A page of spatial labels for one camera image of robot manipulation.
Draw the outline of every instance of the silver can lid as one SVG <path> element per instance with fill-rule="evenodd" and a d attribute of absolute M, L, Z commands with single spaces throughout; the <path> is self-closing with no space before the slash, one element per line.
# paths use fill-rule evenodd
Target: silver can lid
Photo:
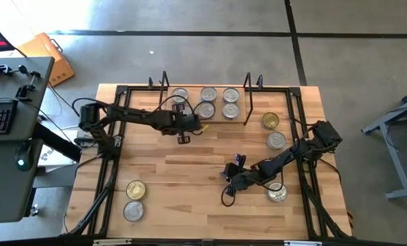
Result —
<path fill-rule="evenodd" d="M 123 209 L 124 218 L 134 222 L 140 220 L 144 215 L 143 204 L 139 201 L 131 201 Z"/>
<path fill-rule="evenodd" d="M 209 119 L 212 116 L 214 116 L 214 113 L 216 112 L 216 107 L 212 103 L 208 102 L 203 102 L 199 106 L 199 115 L 203 119 Z"/>
<path fill-rule="evenodd" d="M 281 188 L 280 182 L 275 182 L 269 186 L 272 190 L 277 190 Z M 282 185 L 280 191 L 267 191 L 267 196 L 274 202 L 283 202 L 287 198 L 287 189 Z"/>
<path fill-rule="evenodd" d="M 184 89 L 184 88 L 181 88 L 181 87 L 174 89 L 174 90 L 171 92 L 171 95 L 172 95 L 172 96 L 175 96 L 175 97 L 173 97 L 172 99 L 173 99 L 175 102 L 177 102 L 177 103 L 183 103 L 183 102 L 185 102 L 185 100 L 184 100 L 183 98 L 180 98 L 180 97 L 178 97 L 178 96 L 182 96 L 182 97 L 184 97 L 185 99 L 188 99 L 188 92 L 187 92 L 187 90 Z"/>
<path fill-rule="evenodd" d="M 226 88 L 223 91 L 223 99 L 229 103 L 235 103 L 240 98 L 240 92 L 236 88 Z"/>
<path fill-rule="evenodd" d="M 204 87 L 201 90 L 202 100 L 213 101 L 217 98 L 217 91 L 213 87 Z"/>
<path fill-rule="evenodd" d="M 280 132 L 273 132 L 267 137 L 267 144 L 272 149 L 279 149 L 285 145 L 285 137 Z"/>
<path fill-rule="evenodd" d="M 235 103 L 227 103 L 223 106 L 223 115 L 226 118 L 234 119 L 240 114 L 240 108 Z"/>

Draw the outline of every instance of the black desk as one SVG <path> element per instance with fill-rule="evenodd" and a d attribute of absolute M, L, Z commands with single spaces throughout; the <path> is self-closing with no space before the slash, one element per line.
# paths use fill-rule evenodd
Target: black desk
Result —
<path fill-rule="evenodd" d="M 13 70 L 24 65 L 28 71 L 35 70 L 41 74 L 34 83 L 36 90 L 27 95 L 32 99 L 29 104 L 40 108 L 54 61 L 53 57 L 0 58 L 0 65 L 7 64 Z M 0 76 L 0 98 L 14 98 L 17 89 L 29 84 L 30 80 L 31 77 L 21 73 L 14 73 L 12 77 Z M 0 135 L 0 222 L 19 221 L 29 210 L 35 195 L 32 184 L 43 143 L 72 160 L 79 161 L 81 156 L 75 145 L 37 122 L 38 110 L 35 107 L 20 102 L 10 134 Z M 28 172 L 21 172 L 16 167 L 16 149 L 30 138 L 38 139 L 33 141 L 36 160 Z"/>

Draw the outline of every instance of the gold can lid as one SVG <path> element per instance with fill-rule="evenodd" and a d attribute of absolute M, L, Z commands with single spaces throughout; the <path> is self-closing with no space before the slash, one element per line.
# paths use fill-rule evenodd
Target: gold can lid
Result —
<path fill-rule="evenodd" d="M 146 193 L 146 186 L 140 180 L 133 180 L 126 187 L 126 194 L 132 200 L 141 199 Z"/>
<path fill-rule="evenodd" d="M 274 113 L 265 113 L 262 121 L 266 128 L 275 128 L 279 124 L 279 118 Z"/>

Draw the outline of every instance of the black floor line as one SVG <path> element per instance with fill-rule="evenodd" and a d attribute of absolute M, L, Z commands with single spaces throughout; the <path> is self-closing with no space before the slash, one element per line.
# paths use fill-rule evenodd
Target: black floor line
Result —
<path fill-rule="evenodd" d="M 74 36 L 185 36 L 185 37 L 290 37 L 288 32 L 265 31 L 52 31 L 48 35 Z"/>
<path fill-rule="evenodd" d="M 407 33 L 298 33 L 299 38 L 401 38 Z"/>
<path fill-rule="evenodd" d="M 305 76 L 304 64 L 302 63 L 302 55 L 300 54 L 300 47 L 298 41 L 298 35 L 296 33 L 296 25 L 294 24 L 294 17 L 290 0 L 285 0 L 285 11 L 287 12 L 288 26 L 290 28 L 290 34 L 292 37 L 294 61 L 296 63 L 296 69 L 298 71 L 298 78 L 300 85 L 307 85 L 307 78 Z"/>

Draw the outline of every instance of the tin can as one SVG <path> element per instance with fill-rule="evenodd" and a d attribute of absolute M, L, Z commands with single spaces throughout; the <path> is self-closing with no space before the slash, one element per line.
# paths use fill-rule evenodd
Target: tin can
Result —
<path fill-rule="evenodd" d="M 280 132 L 273 132 L 267 137 L 267 146 L 272 150 L 278 150 L 285 145 L 285 137 Z"/>
<path fill-rule="evenodd" d="M 280 182 L 275 182 L 269 186 L 272 190 L 280 189 L 279 191 L 268 191 L 266 190 L 266 195 L 273 202 L 283 202 L 287 198 L 287 189 Z"/>
<path fill-rule="evenodd" d="M 279 124 L 279 118 L 274 113 L 265 113 L 261 118 L 261 125 L 266 130 L 273 130 Z"/>
<path fill-rule="evenodd" d="M 214 87 L 204 87 L 201 90 L 201 98 L 203 101 L 214 102 L 217 98 L 217 91 Z"/>
<path fill-rule="evenodd" d="M 235 103 L 227 103 L 222 108 L 222 114 L 226 120 L 234 120 L 240 114 L 240 108 Z"/>
<path fill-rule="evenodd" d="M 145 193 L 146 186 L 140 180 L 133 180 L 126 187 L 126 194 L 132 200 L 140 200 Z"/>
<path fill-rule="evenodd" d="M 178 97 L 178 96 L 182 96 L 185 99 L 188 99 L 187 90 L 184 89 L 184 88 L 181 88 L 181 87 L 174 89 L 171 92 L 171 95 L 175 96 L 175 97 L 172 98 L 175 103 L 185 103 L 185 100 L 183 98 Z"/>
<path fill-rule="evenodd" d="M 240 92 L 236 88 L 229 87 L 223 91 L 223 102 L 236 103 L 240 98 Z"/>
<path fill-rule="evenodd" d="M 216 113 L 216 107 L 211 102 L 203 102 L 199 106 L 199 117 L 201 119 L 210 119 Z"/>
<path fill-rule="evenodd" d="M 139 201 L 128 202 L 123 209 L 124 218 L 131 222 L 140 220 L 141 218 L 143 218 L 143 215 L 143 204 Z"/>

